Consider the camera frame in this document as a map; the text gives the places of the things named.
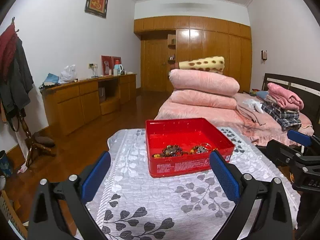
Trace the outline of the silver chain pendant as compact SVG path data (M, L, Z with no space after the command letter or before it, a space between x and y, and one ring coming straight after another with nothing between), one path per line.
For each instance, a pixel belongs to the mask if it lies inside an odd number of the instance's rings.
M208 148L206 148L205 146L202 146L202 145L194 146L190 150L190 154L202 154L202 153L206 153L206 152L208 152Z

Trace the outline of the plaid folded clothes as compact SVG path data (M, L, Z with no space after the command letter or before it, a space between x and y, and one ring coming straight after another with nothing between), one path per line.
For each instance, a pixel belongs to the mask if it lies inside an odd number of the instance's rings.
M263 102L261 108L274 118L283 131L287 131L289 129L298 130L302 125L298 112L287 111L269 102Z

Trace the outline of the pink folded towel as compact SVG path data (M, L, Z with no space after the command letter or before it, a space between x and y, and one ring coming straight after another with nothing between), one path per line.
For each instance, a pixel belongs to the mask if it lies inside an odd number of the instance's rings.
M296 93L272 82L267 87L269 95L281 108L291 111L301 111L304 108L303 100Z

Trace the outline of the dark headboard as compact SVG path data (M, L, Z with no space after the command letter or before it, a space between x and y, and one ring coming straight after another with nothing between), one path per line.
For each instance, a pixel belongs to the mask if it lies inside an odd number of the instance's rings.
M302 113L310 119L314 134L319 137L320 84L299 77L266 73L261 90L267 90L270 82L296 93L303 100Z

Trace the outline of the wooden sideboard cabinet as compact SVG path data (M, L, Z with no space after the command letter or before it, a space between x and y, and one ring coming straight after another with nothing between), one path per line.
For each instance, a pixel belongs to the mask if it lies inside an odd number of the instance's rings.
M67 136L136 98L136 74L107 75L41 90L51 133Z

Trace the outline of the red tin box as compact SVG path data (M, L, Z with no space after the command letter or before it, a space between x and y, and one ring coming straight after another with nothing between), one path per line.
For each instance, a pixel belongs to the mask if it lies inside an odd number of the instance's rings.
M153 178L172 177L210 169L209 155L218 150L229 162L235 145L204 118L147 120L145 123L149 173ZM190 154L197 145L208 148ZM153 158L164 154L163 158Z

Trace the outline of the lower pink folded quilt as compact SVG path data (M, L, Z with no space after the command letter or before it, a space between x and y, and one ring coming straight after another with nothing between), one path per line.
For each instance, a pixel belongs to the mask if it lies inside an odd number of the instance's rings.
M170 100L174 103L180 103L184 105L232 110L236 109L236 100L233 97L210 94L191 89L174 90L170 96Z

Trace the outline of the pink folded quilt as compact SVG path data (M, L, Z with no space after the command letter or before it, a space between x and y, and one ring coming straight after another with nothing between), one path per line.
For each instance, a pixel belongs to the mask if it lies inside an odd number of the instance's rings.
M170 96L170 100L174 103L180 103L184 105L232 110L236 109L236 100L233 97L210 94L191 89L174 90Z
M175 89L192 89L201 92L234 96L240 85L236 79L212 72L174 69L169 80Z

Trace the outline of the upper pink folded quilt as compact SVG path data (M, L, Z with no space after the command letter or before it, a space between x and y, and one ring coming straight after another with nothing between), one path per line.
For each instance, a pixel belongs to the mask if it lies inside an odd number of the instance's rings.
M212 72L174 69L169 80L175 89L192 89L201 92L234 96L240 85L236 79Z

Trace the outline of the blue cloth on cabinet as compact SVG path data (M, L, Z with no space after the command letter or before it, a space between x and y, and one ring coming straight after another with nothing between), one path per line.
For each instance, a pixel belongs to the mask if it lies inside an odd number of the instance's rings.
M59 85L59 77L57 75L49 73L46 79L44 80L44 82L42 83L42 85L40 85L39 89L42 90L49 87L55 87L58 85Z

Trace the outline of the coat rack with clothes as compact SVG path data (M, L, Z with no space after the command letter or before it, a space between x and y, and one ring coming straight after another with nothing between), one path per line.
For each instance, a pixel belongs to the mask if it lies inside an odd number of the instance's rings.
M15 18L1 34L1 119L16 134L25 163L18 170L25 172L33 162L34 152L56 156L51 150L52 139L31 134L25 121L25 107L30 103L29 92L34 87L22 40L17 35Z

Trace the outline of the white plastic bag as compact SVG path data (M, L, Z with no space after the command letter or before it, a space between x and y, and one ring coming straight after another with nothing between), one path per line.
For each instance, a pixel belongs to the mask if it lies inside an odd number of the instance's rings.
M60 74L59 84L70 83L76 80L76 65L66 66Z

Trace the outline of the blue white kettle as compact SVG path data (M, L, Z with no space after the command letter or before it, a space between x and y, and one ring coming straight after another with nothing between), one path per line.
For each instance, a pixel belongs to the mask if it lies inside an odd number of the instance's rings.
M123 65L121 64L119 59L116 59L114 62L114 75L118 74L121 75L123 72Z

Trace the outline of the red picture frames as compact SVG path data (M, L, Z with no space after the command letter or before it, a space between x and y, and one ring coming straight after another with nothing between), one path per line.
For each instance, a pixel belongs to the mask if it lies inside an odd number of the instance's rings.
M101 56L102 74L109 75L109 70L113 70L116 64L121 64L121 57Z

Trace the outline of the wall power socket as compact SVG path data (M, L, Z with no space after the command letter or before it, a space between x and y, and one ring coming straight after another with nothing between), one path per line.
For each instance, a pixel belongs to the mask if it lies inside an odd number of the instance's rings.
M97 69L98 68L98 65L96 63L90 63L89 64L89 68L91 69Z

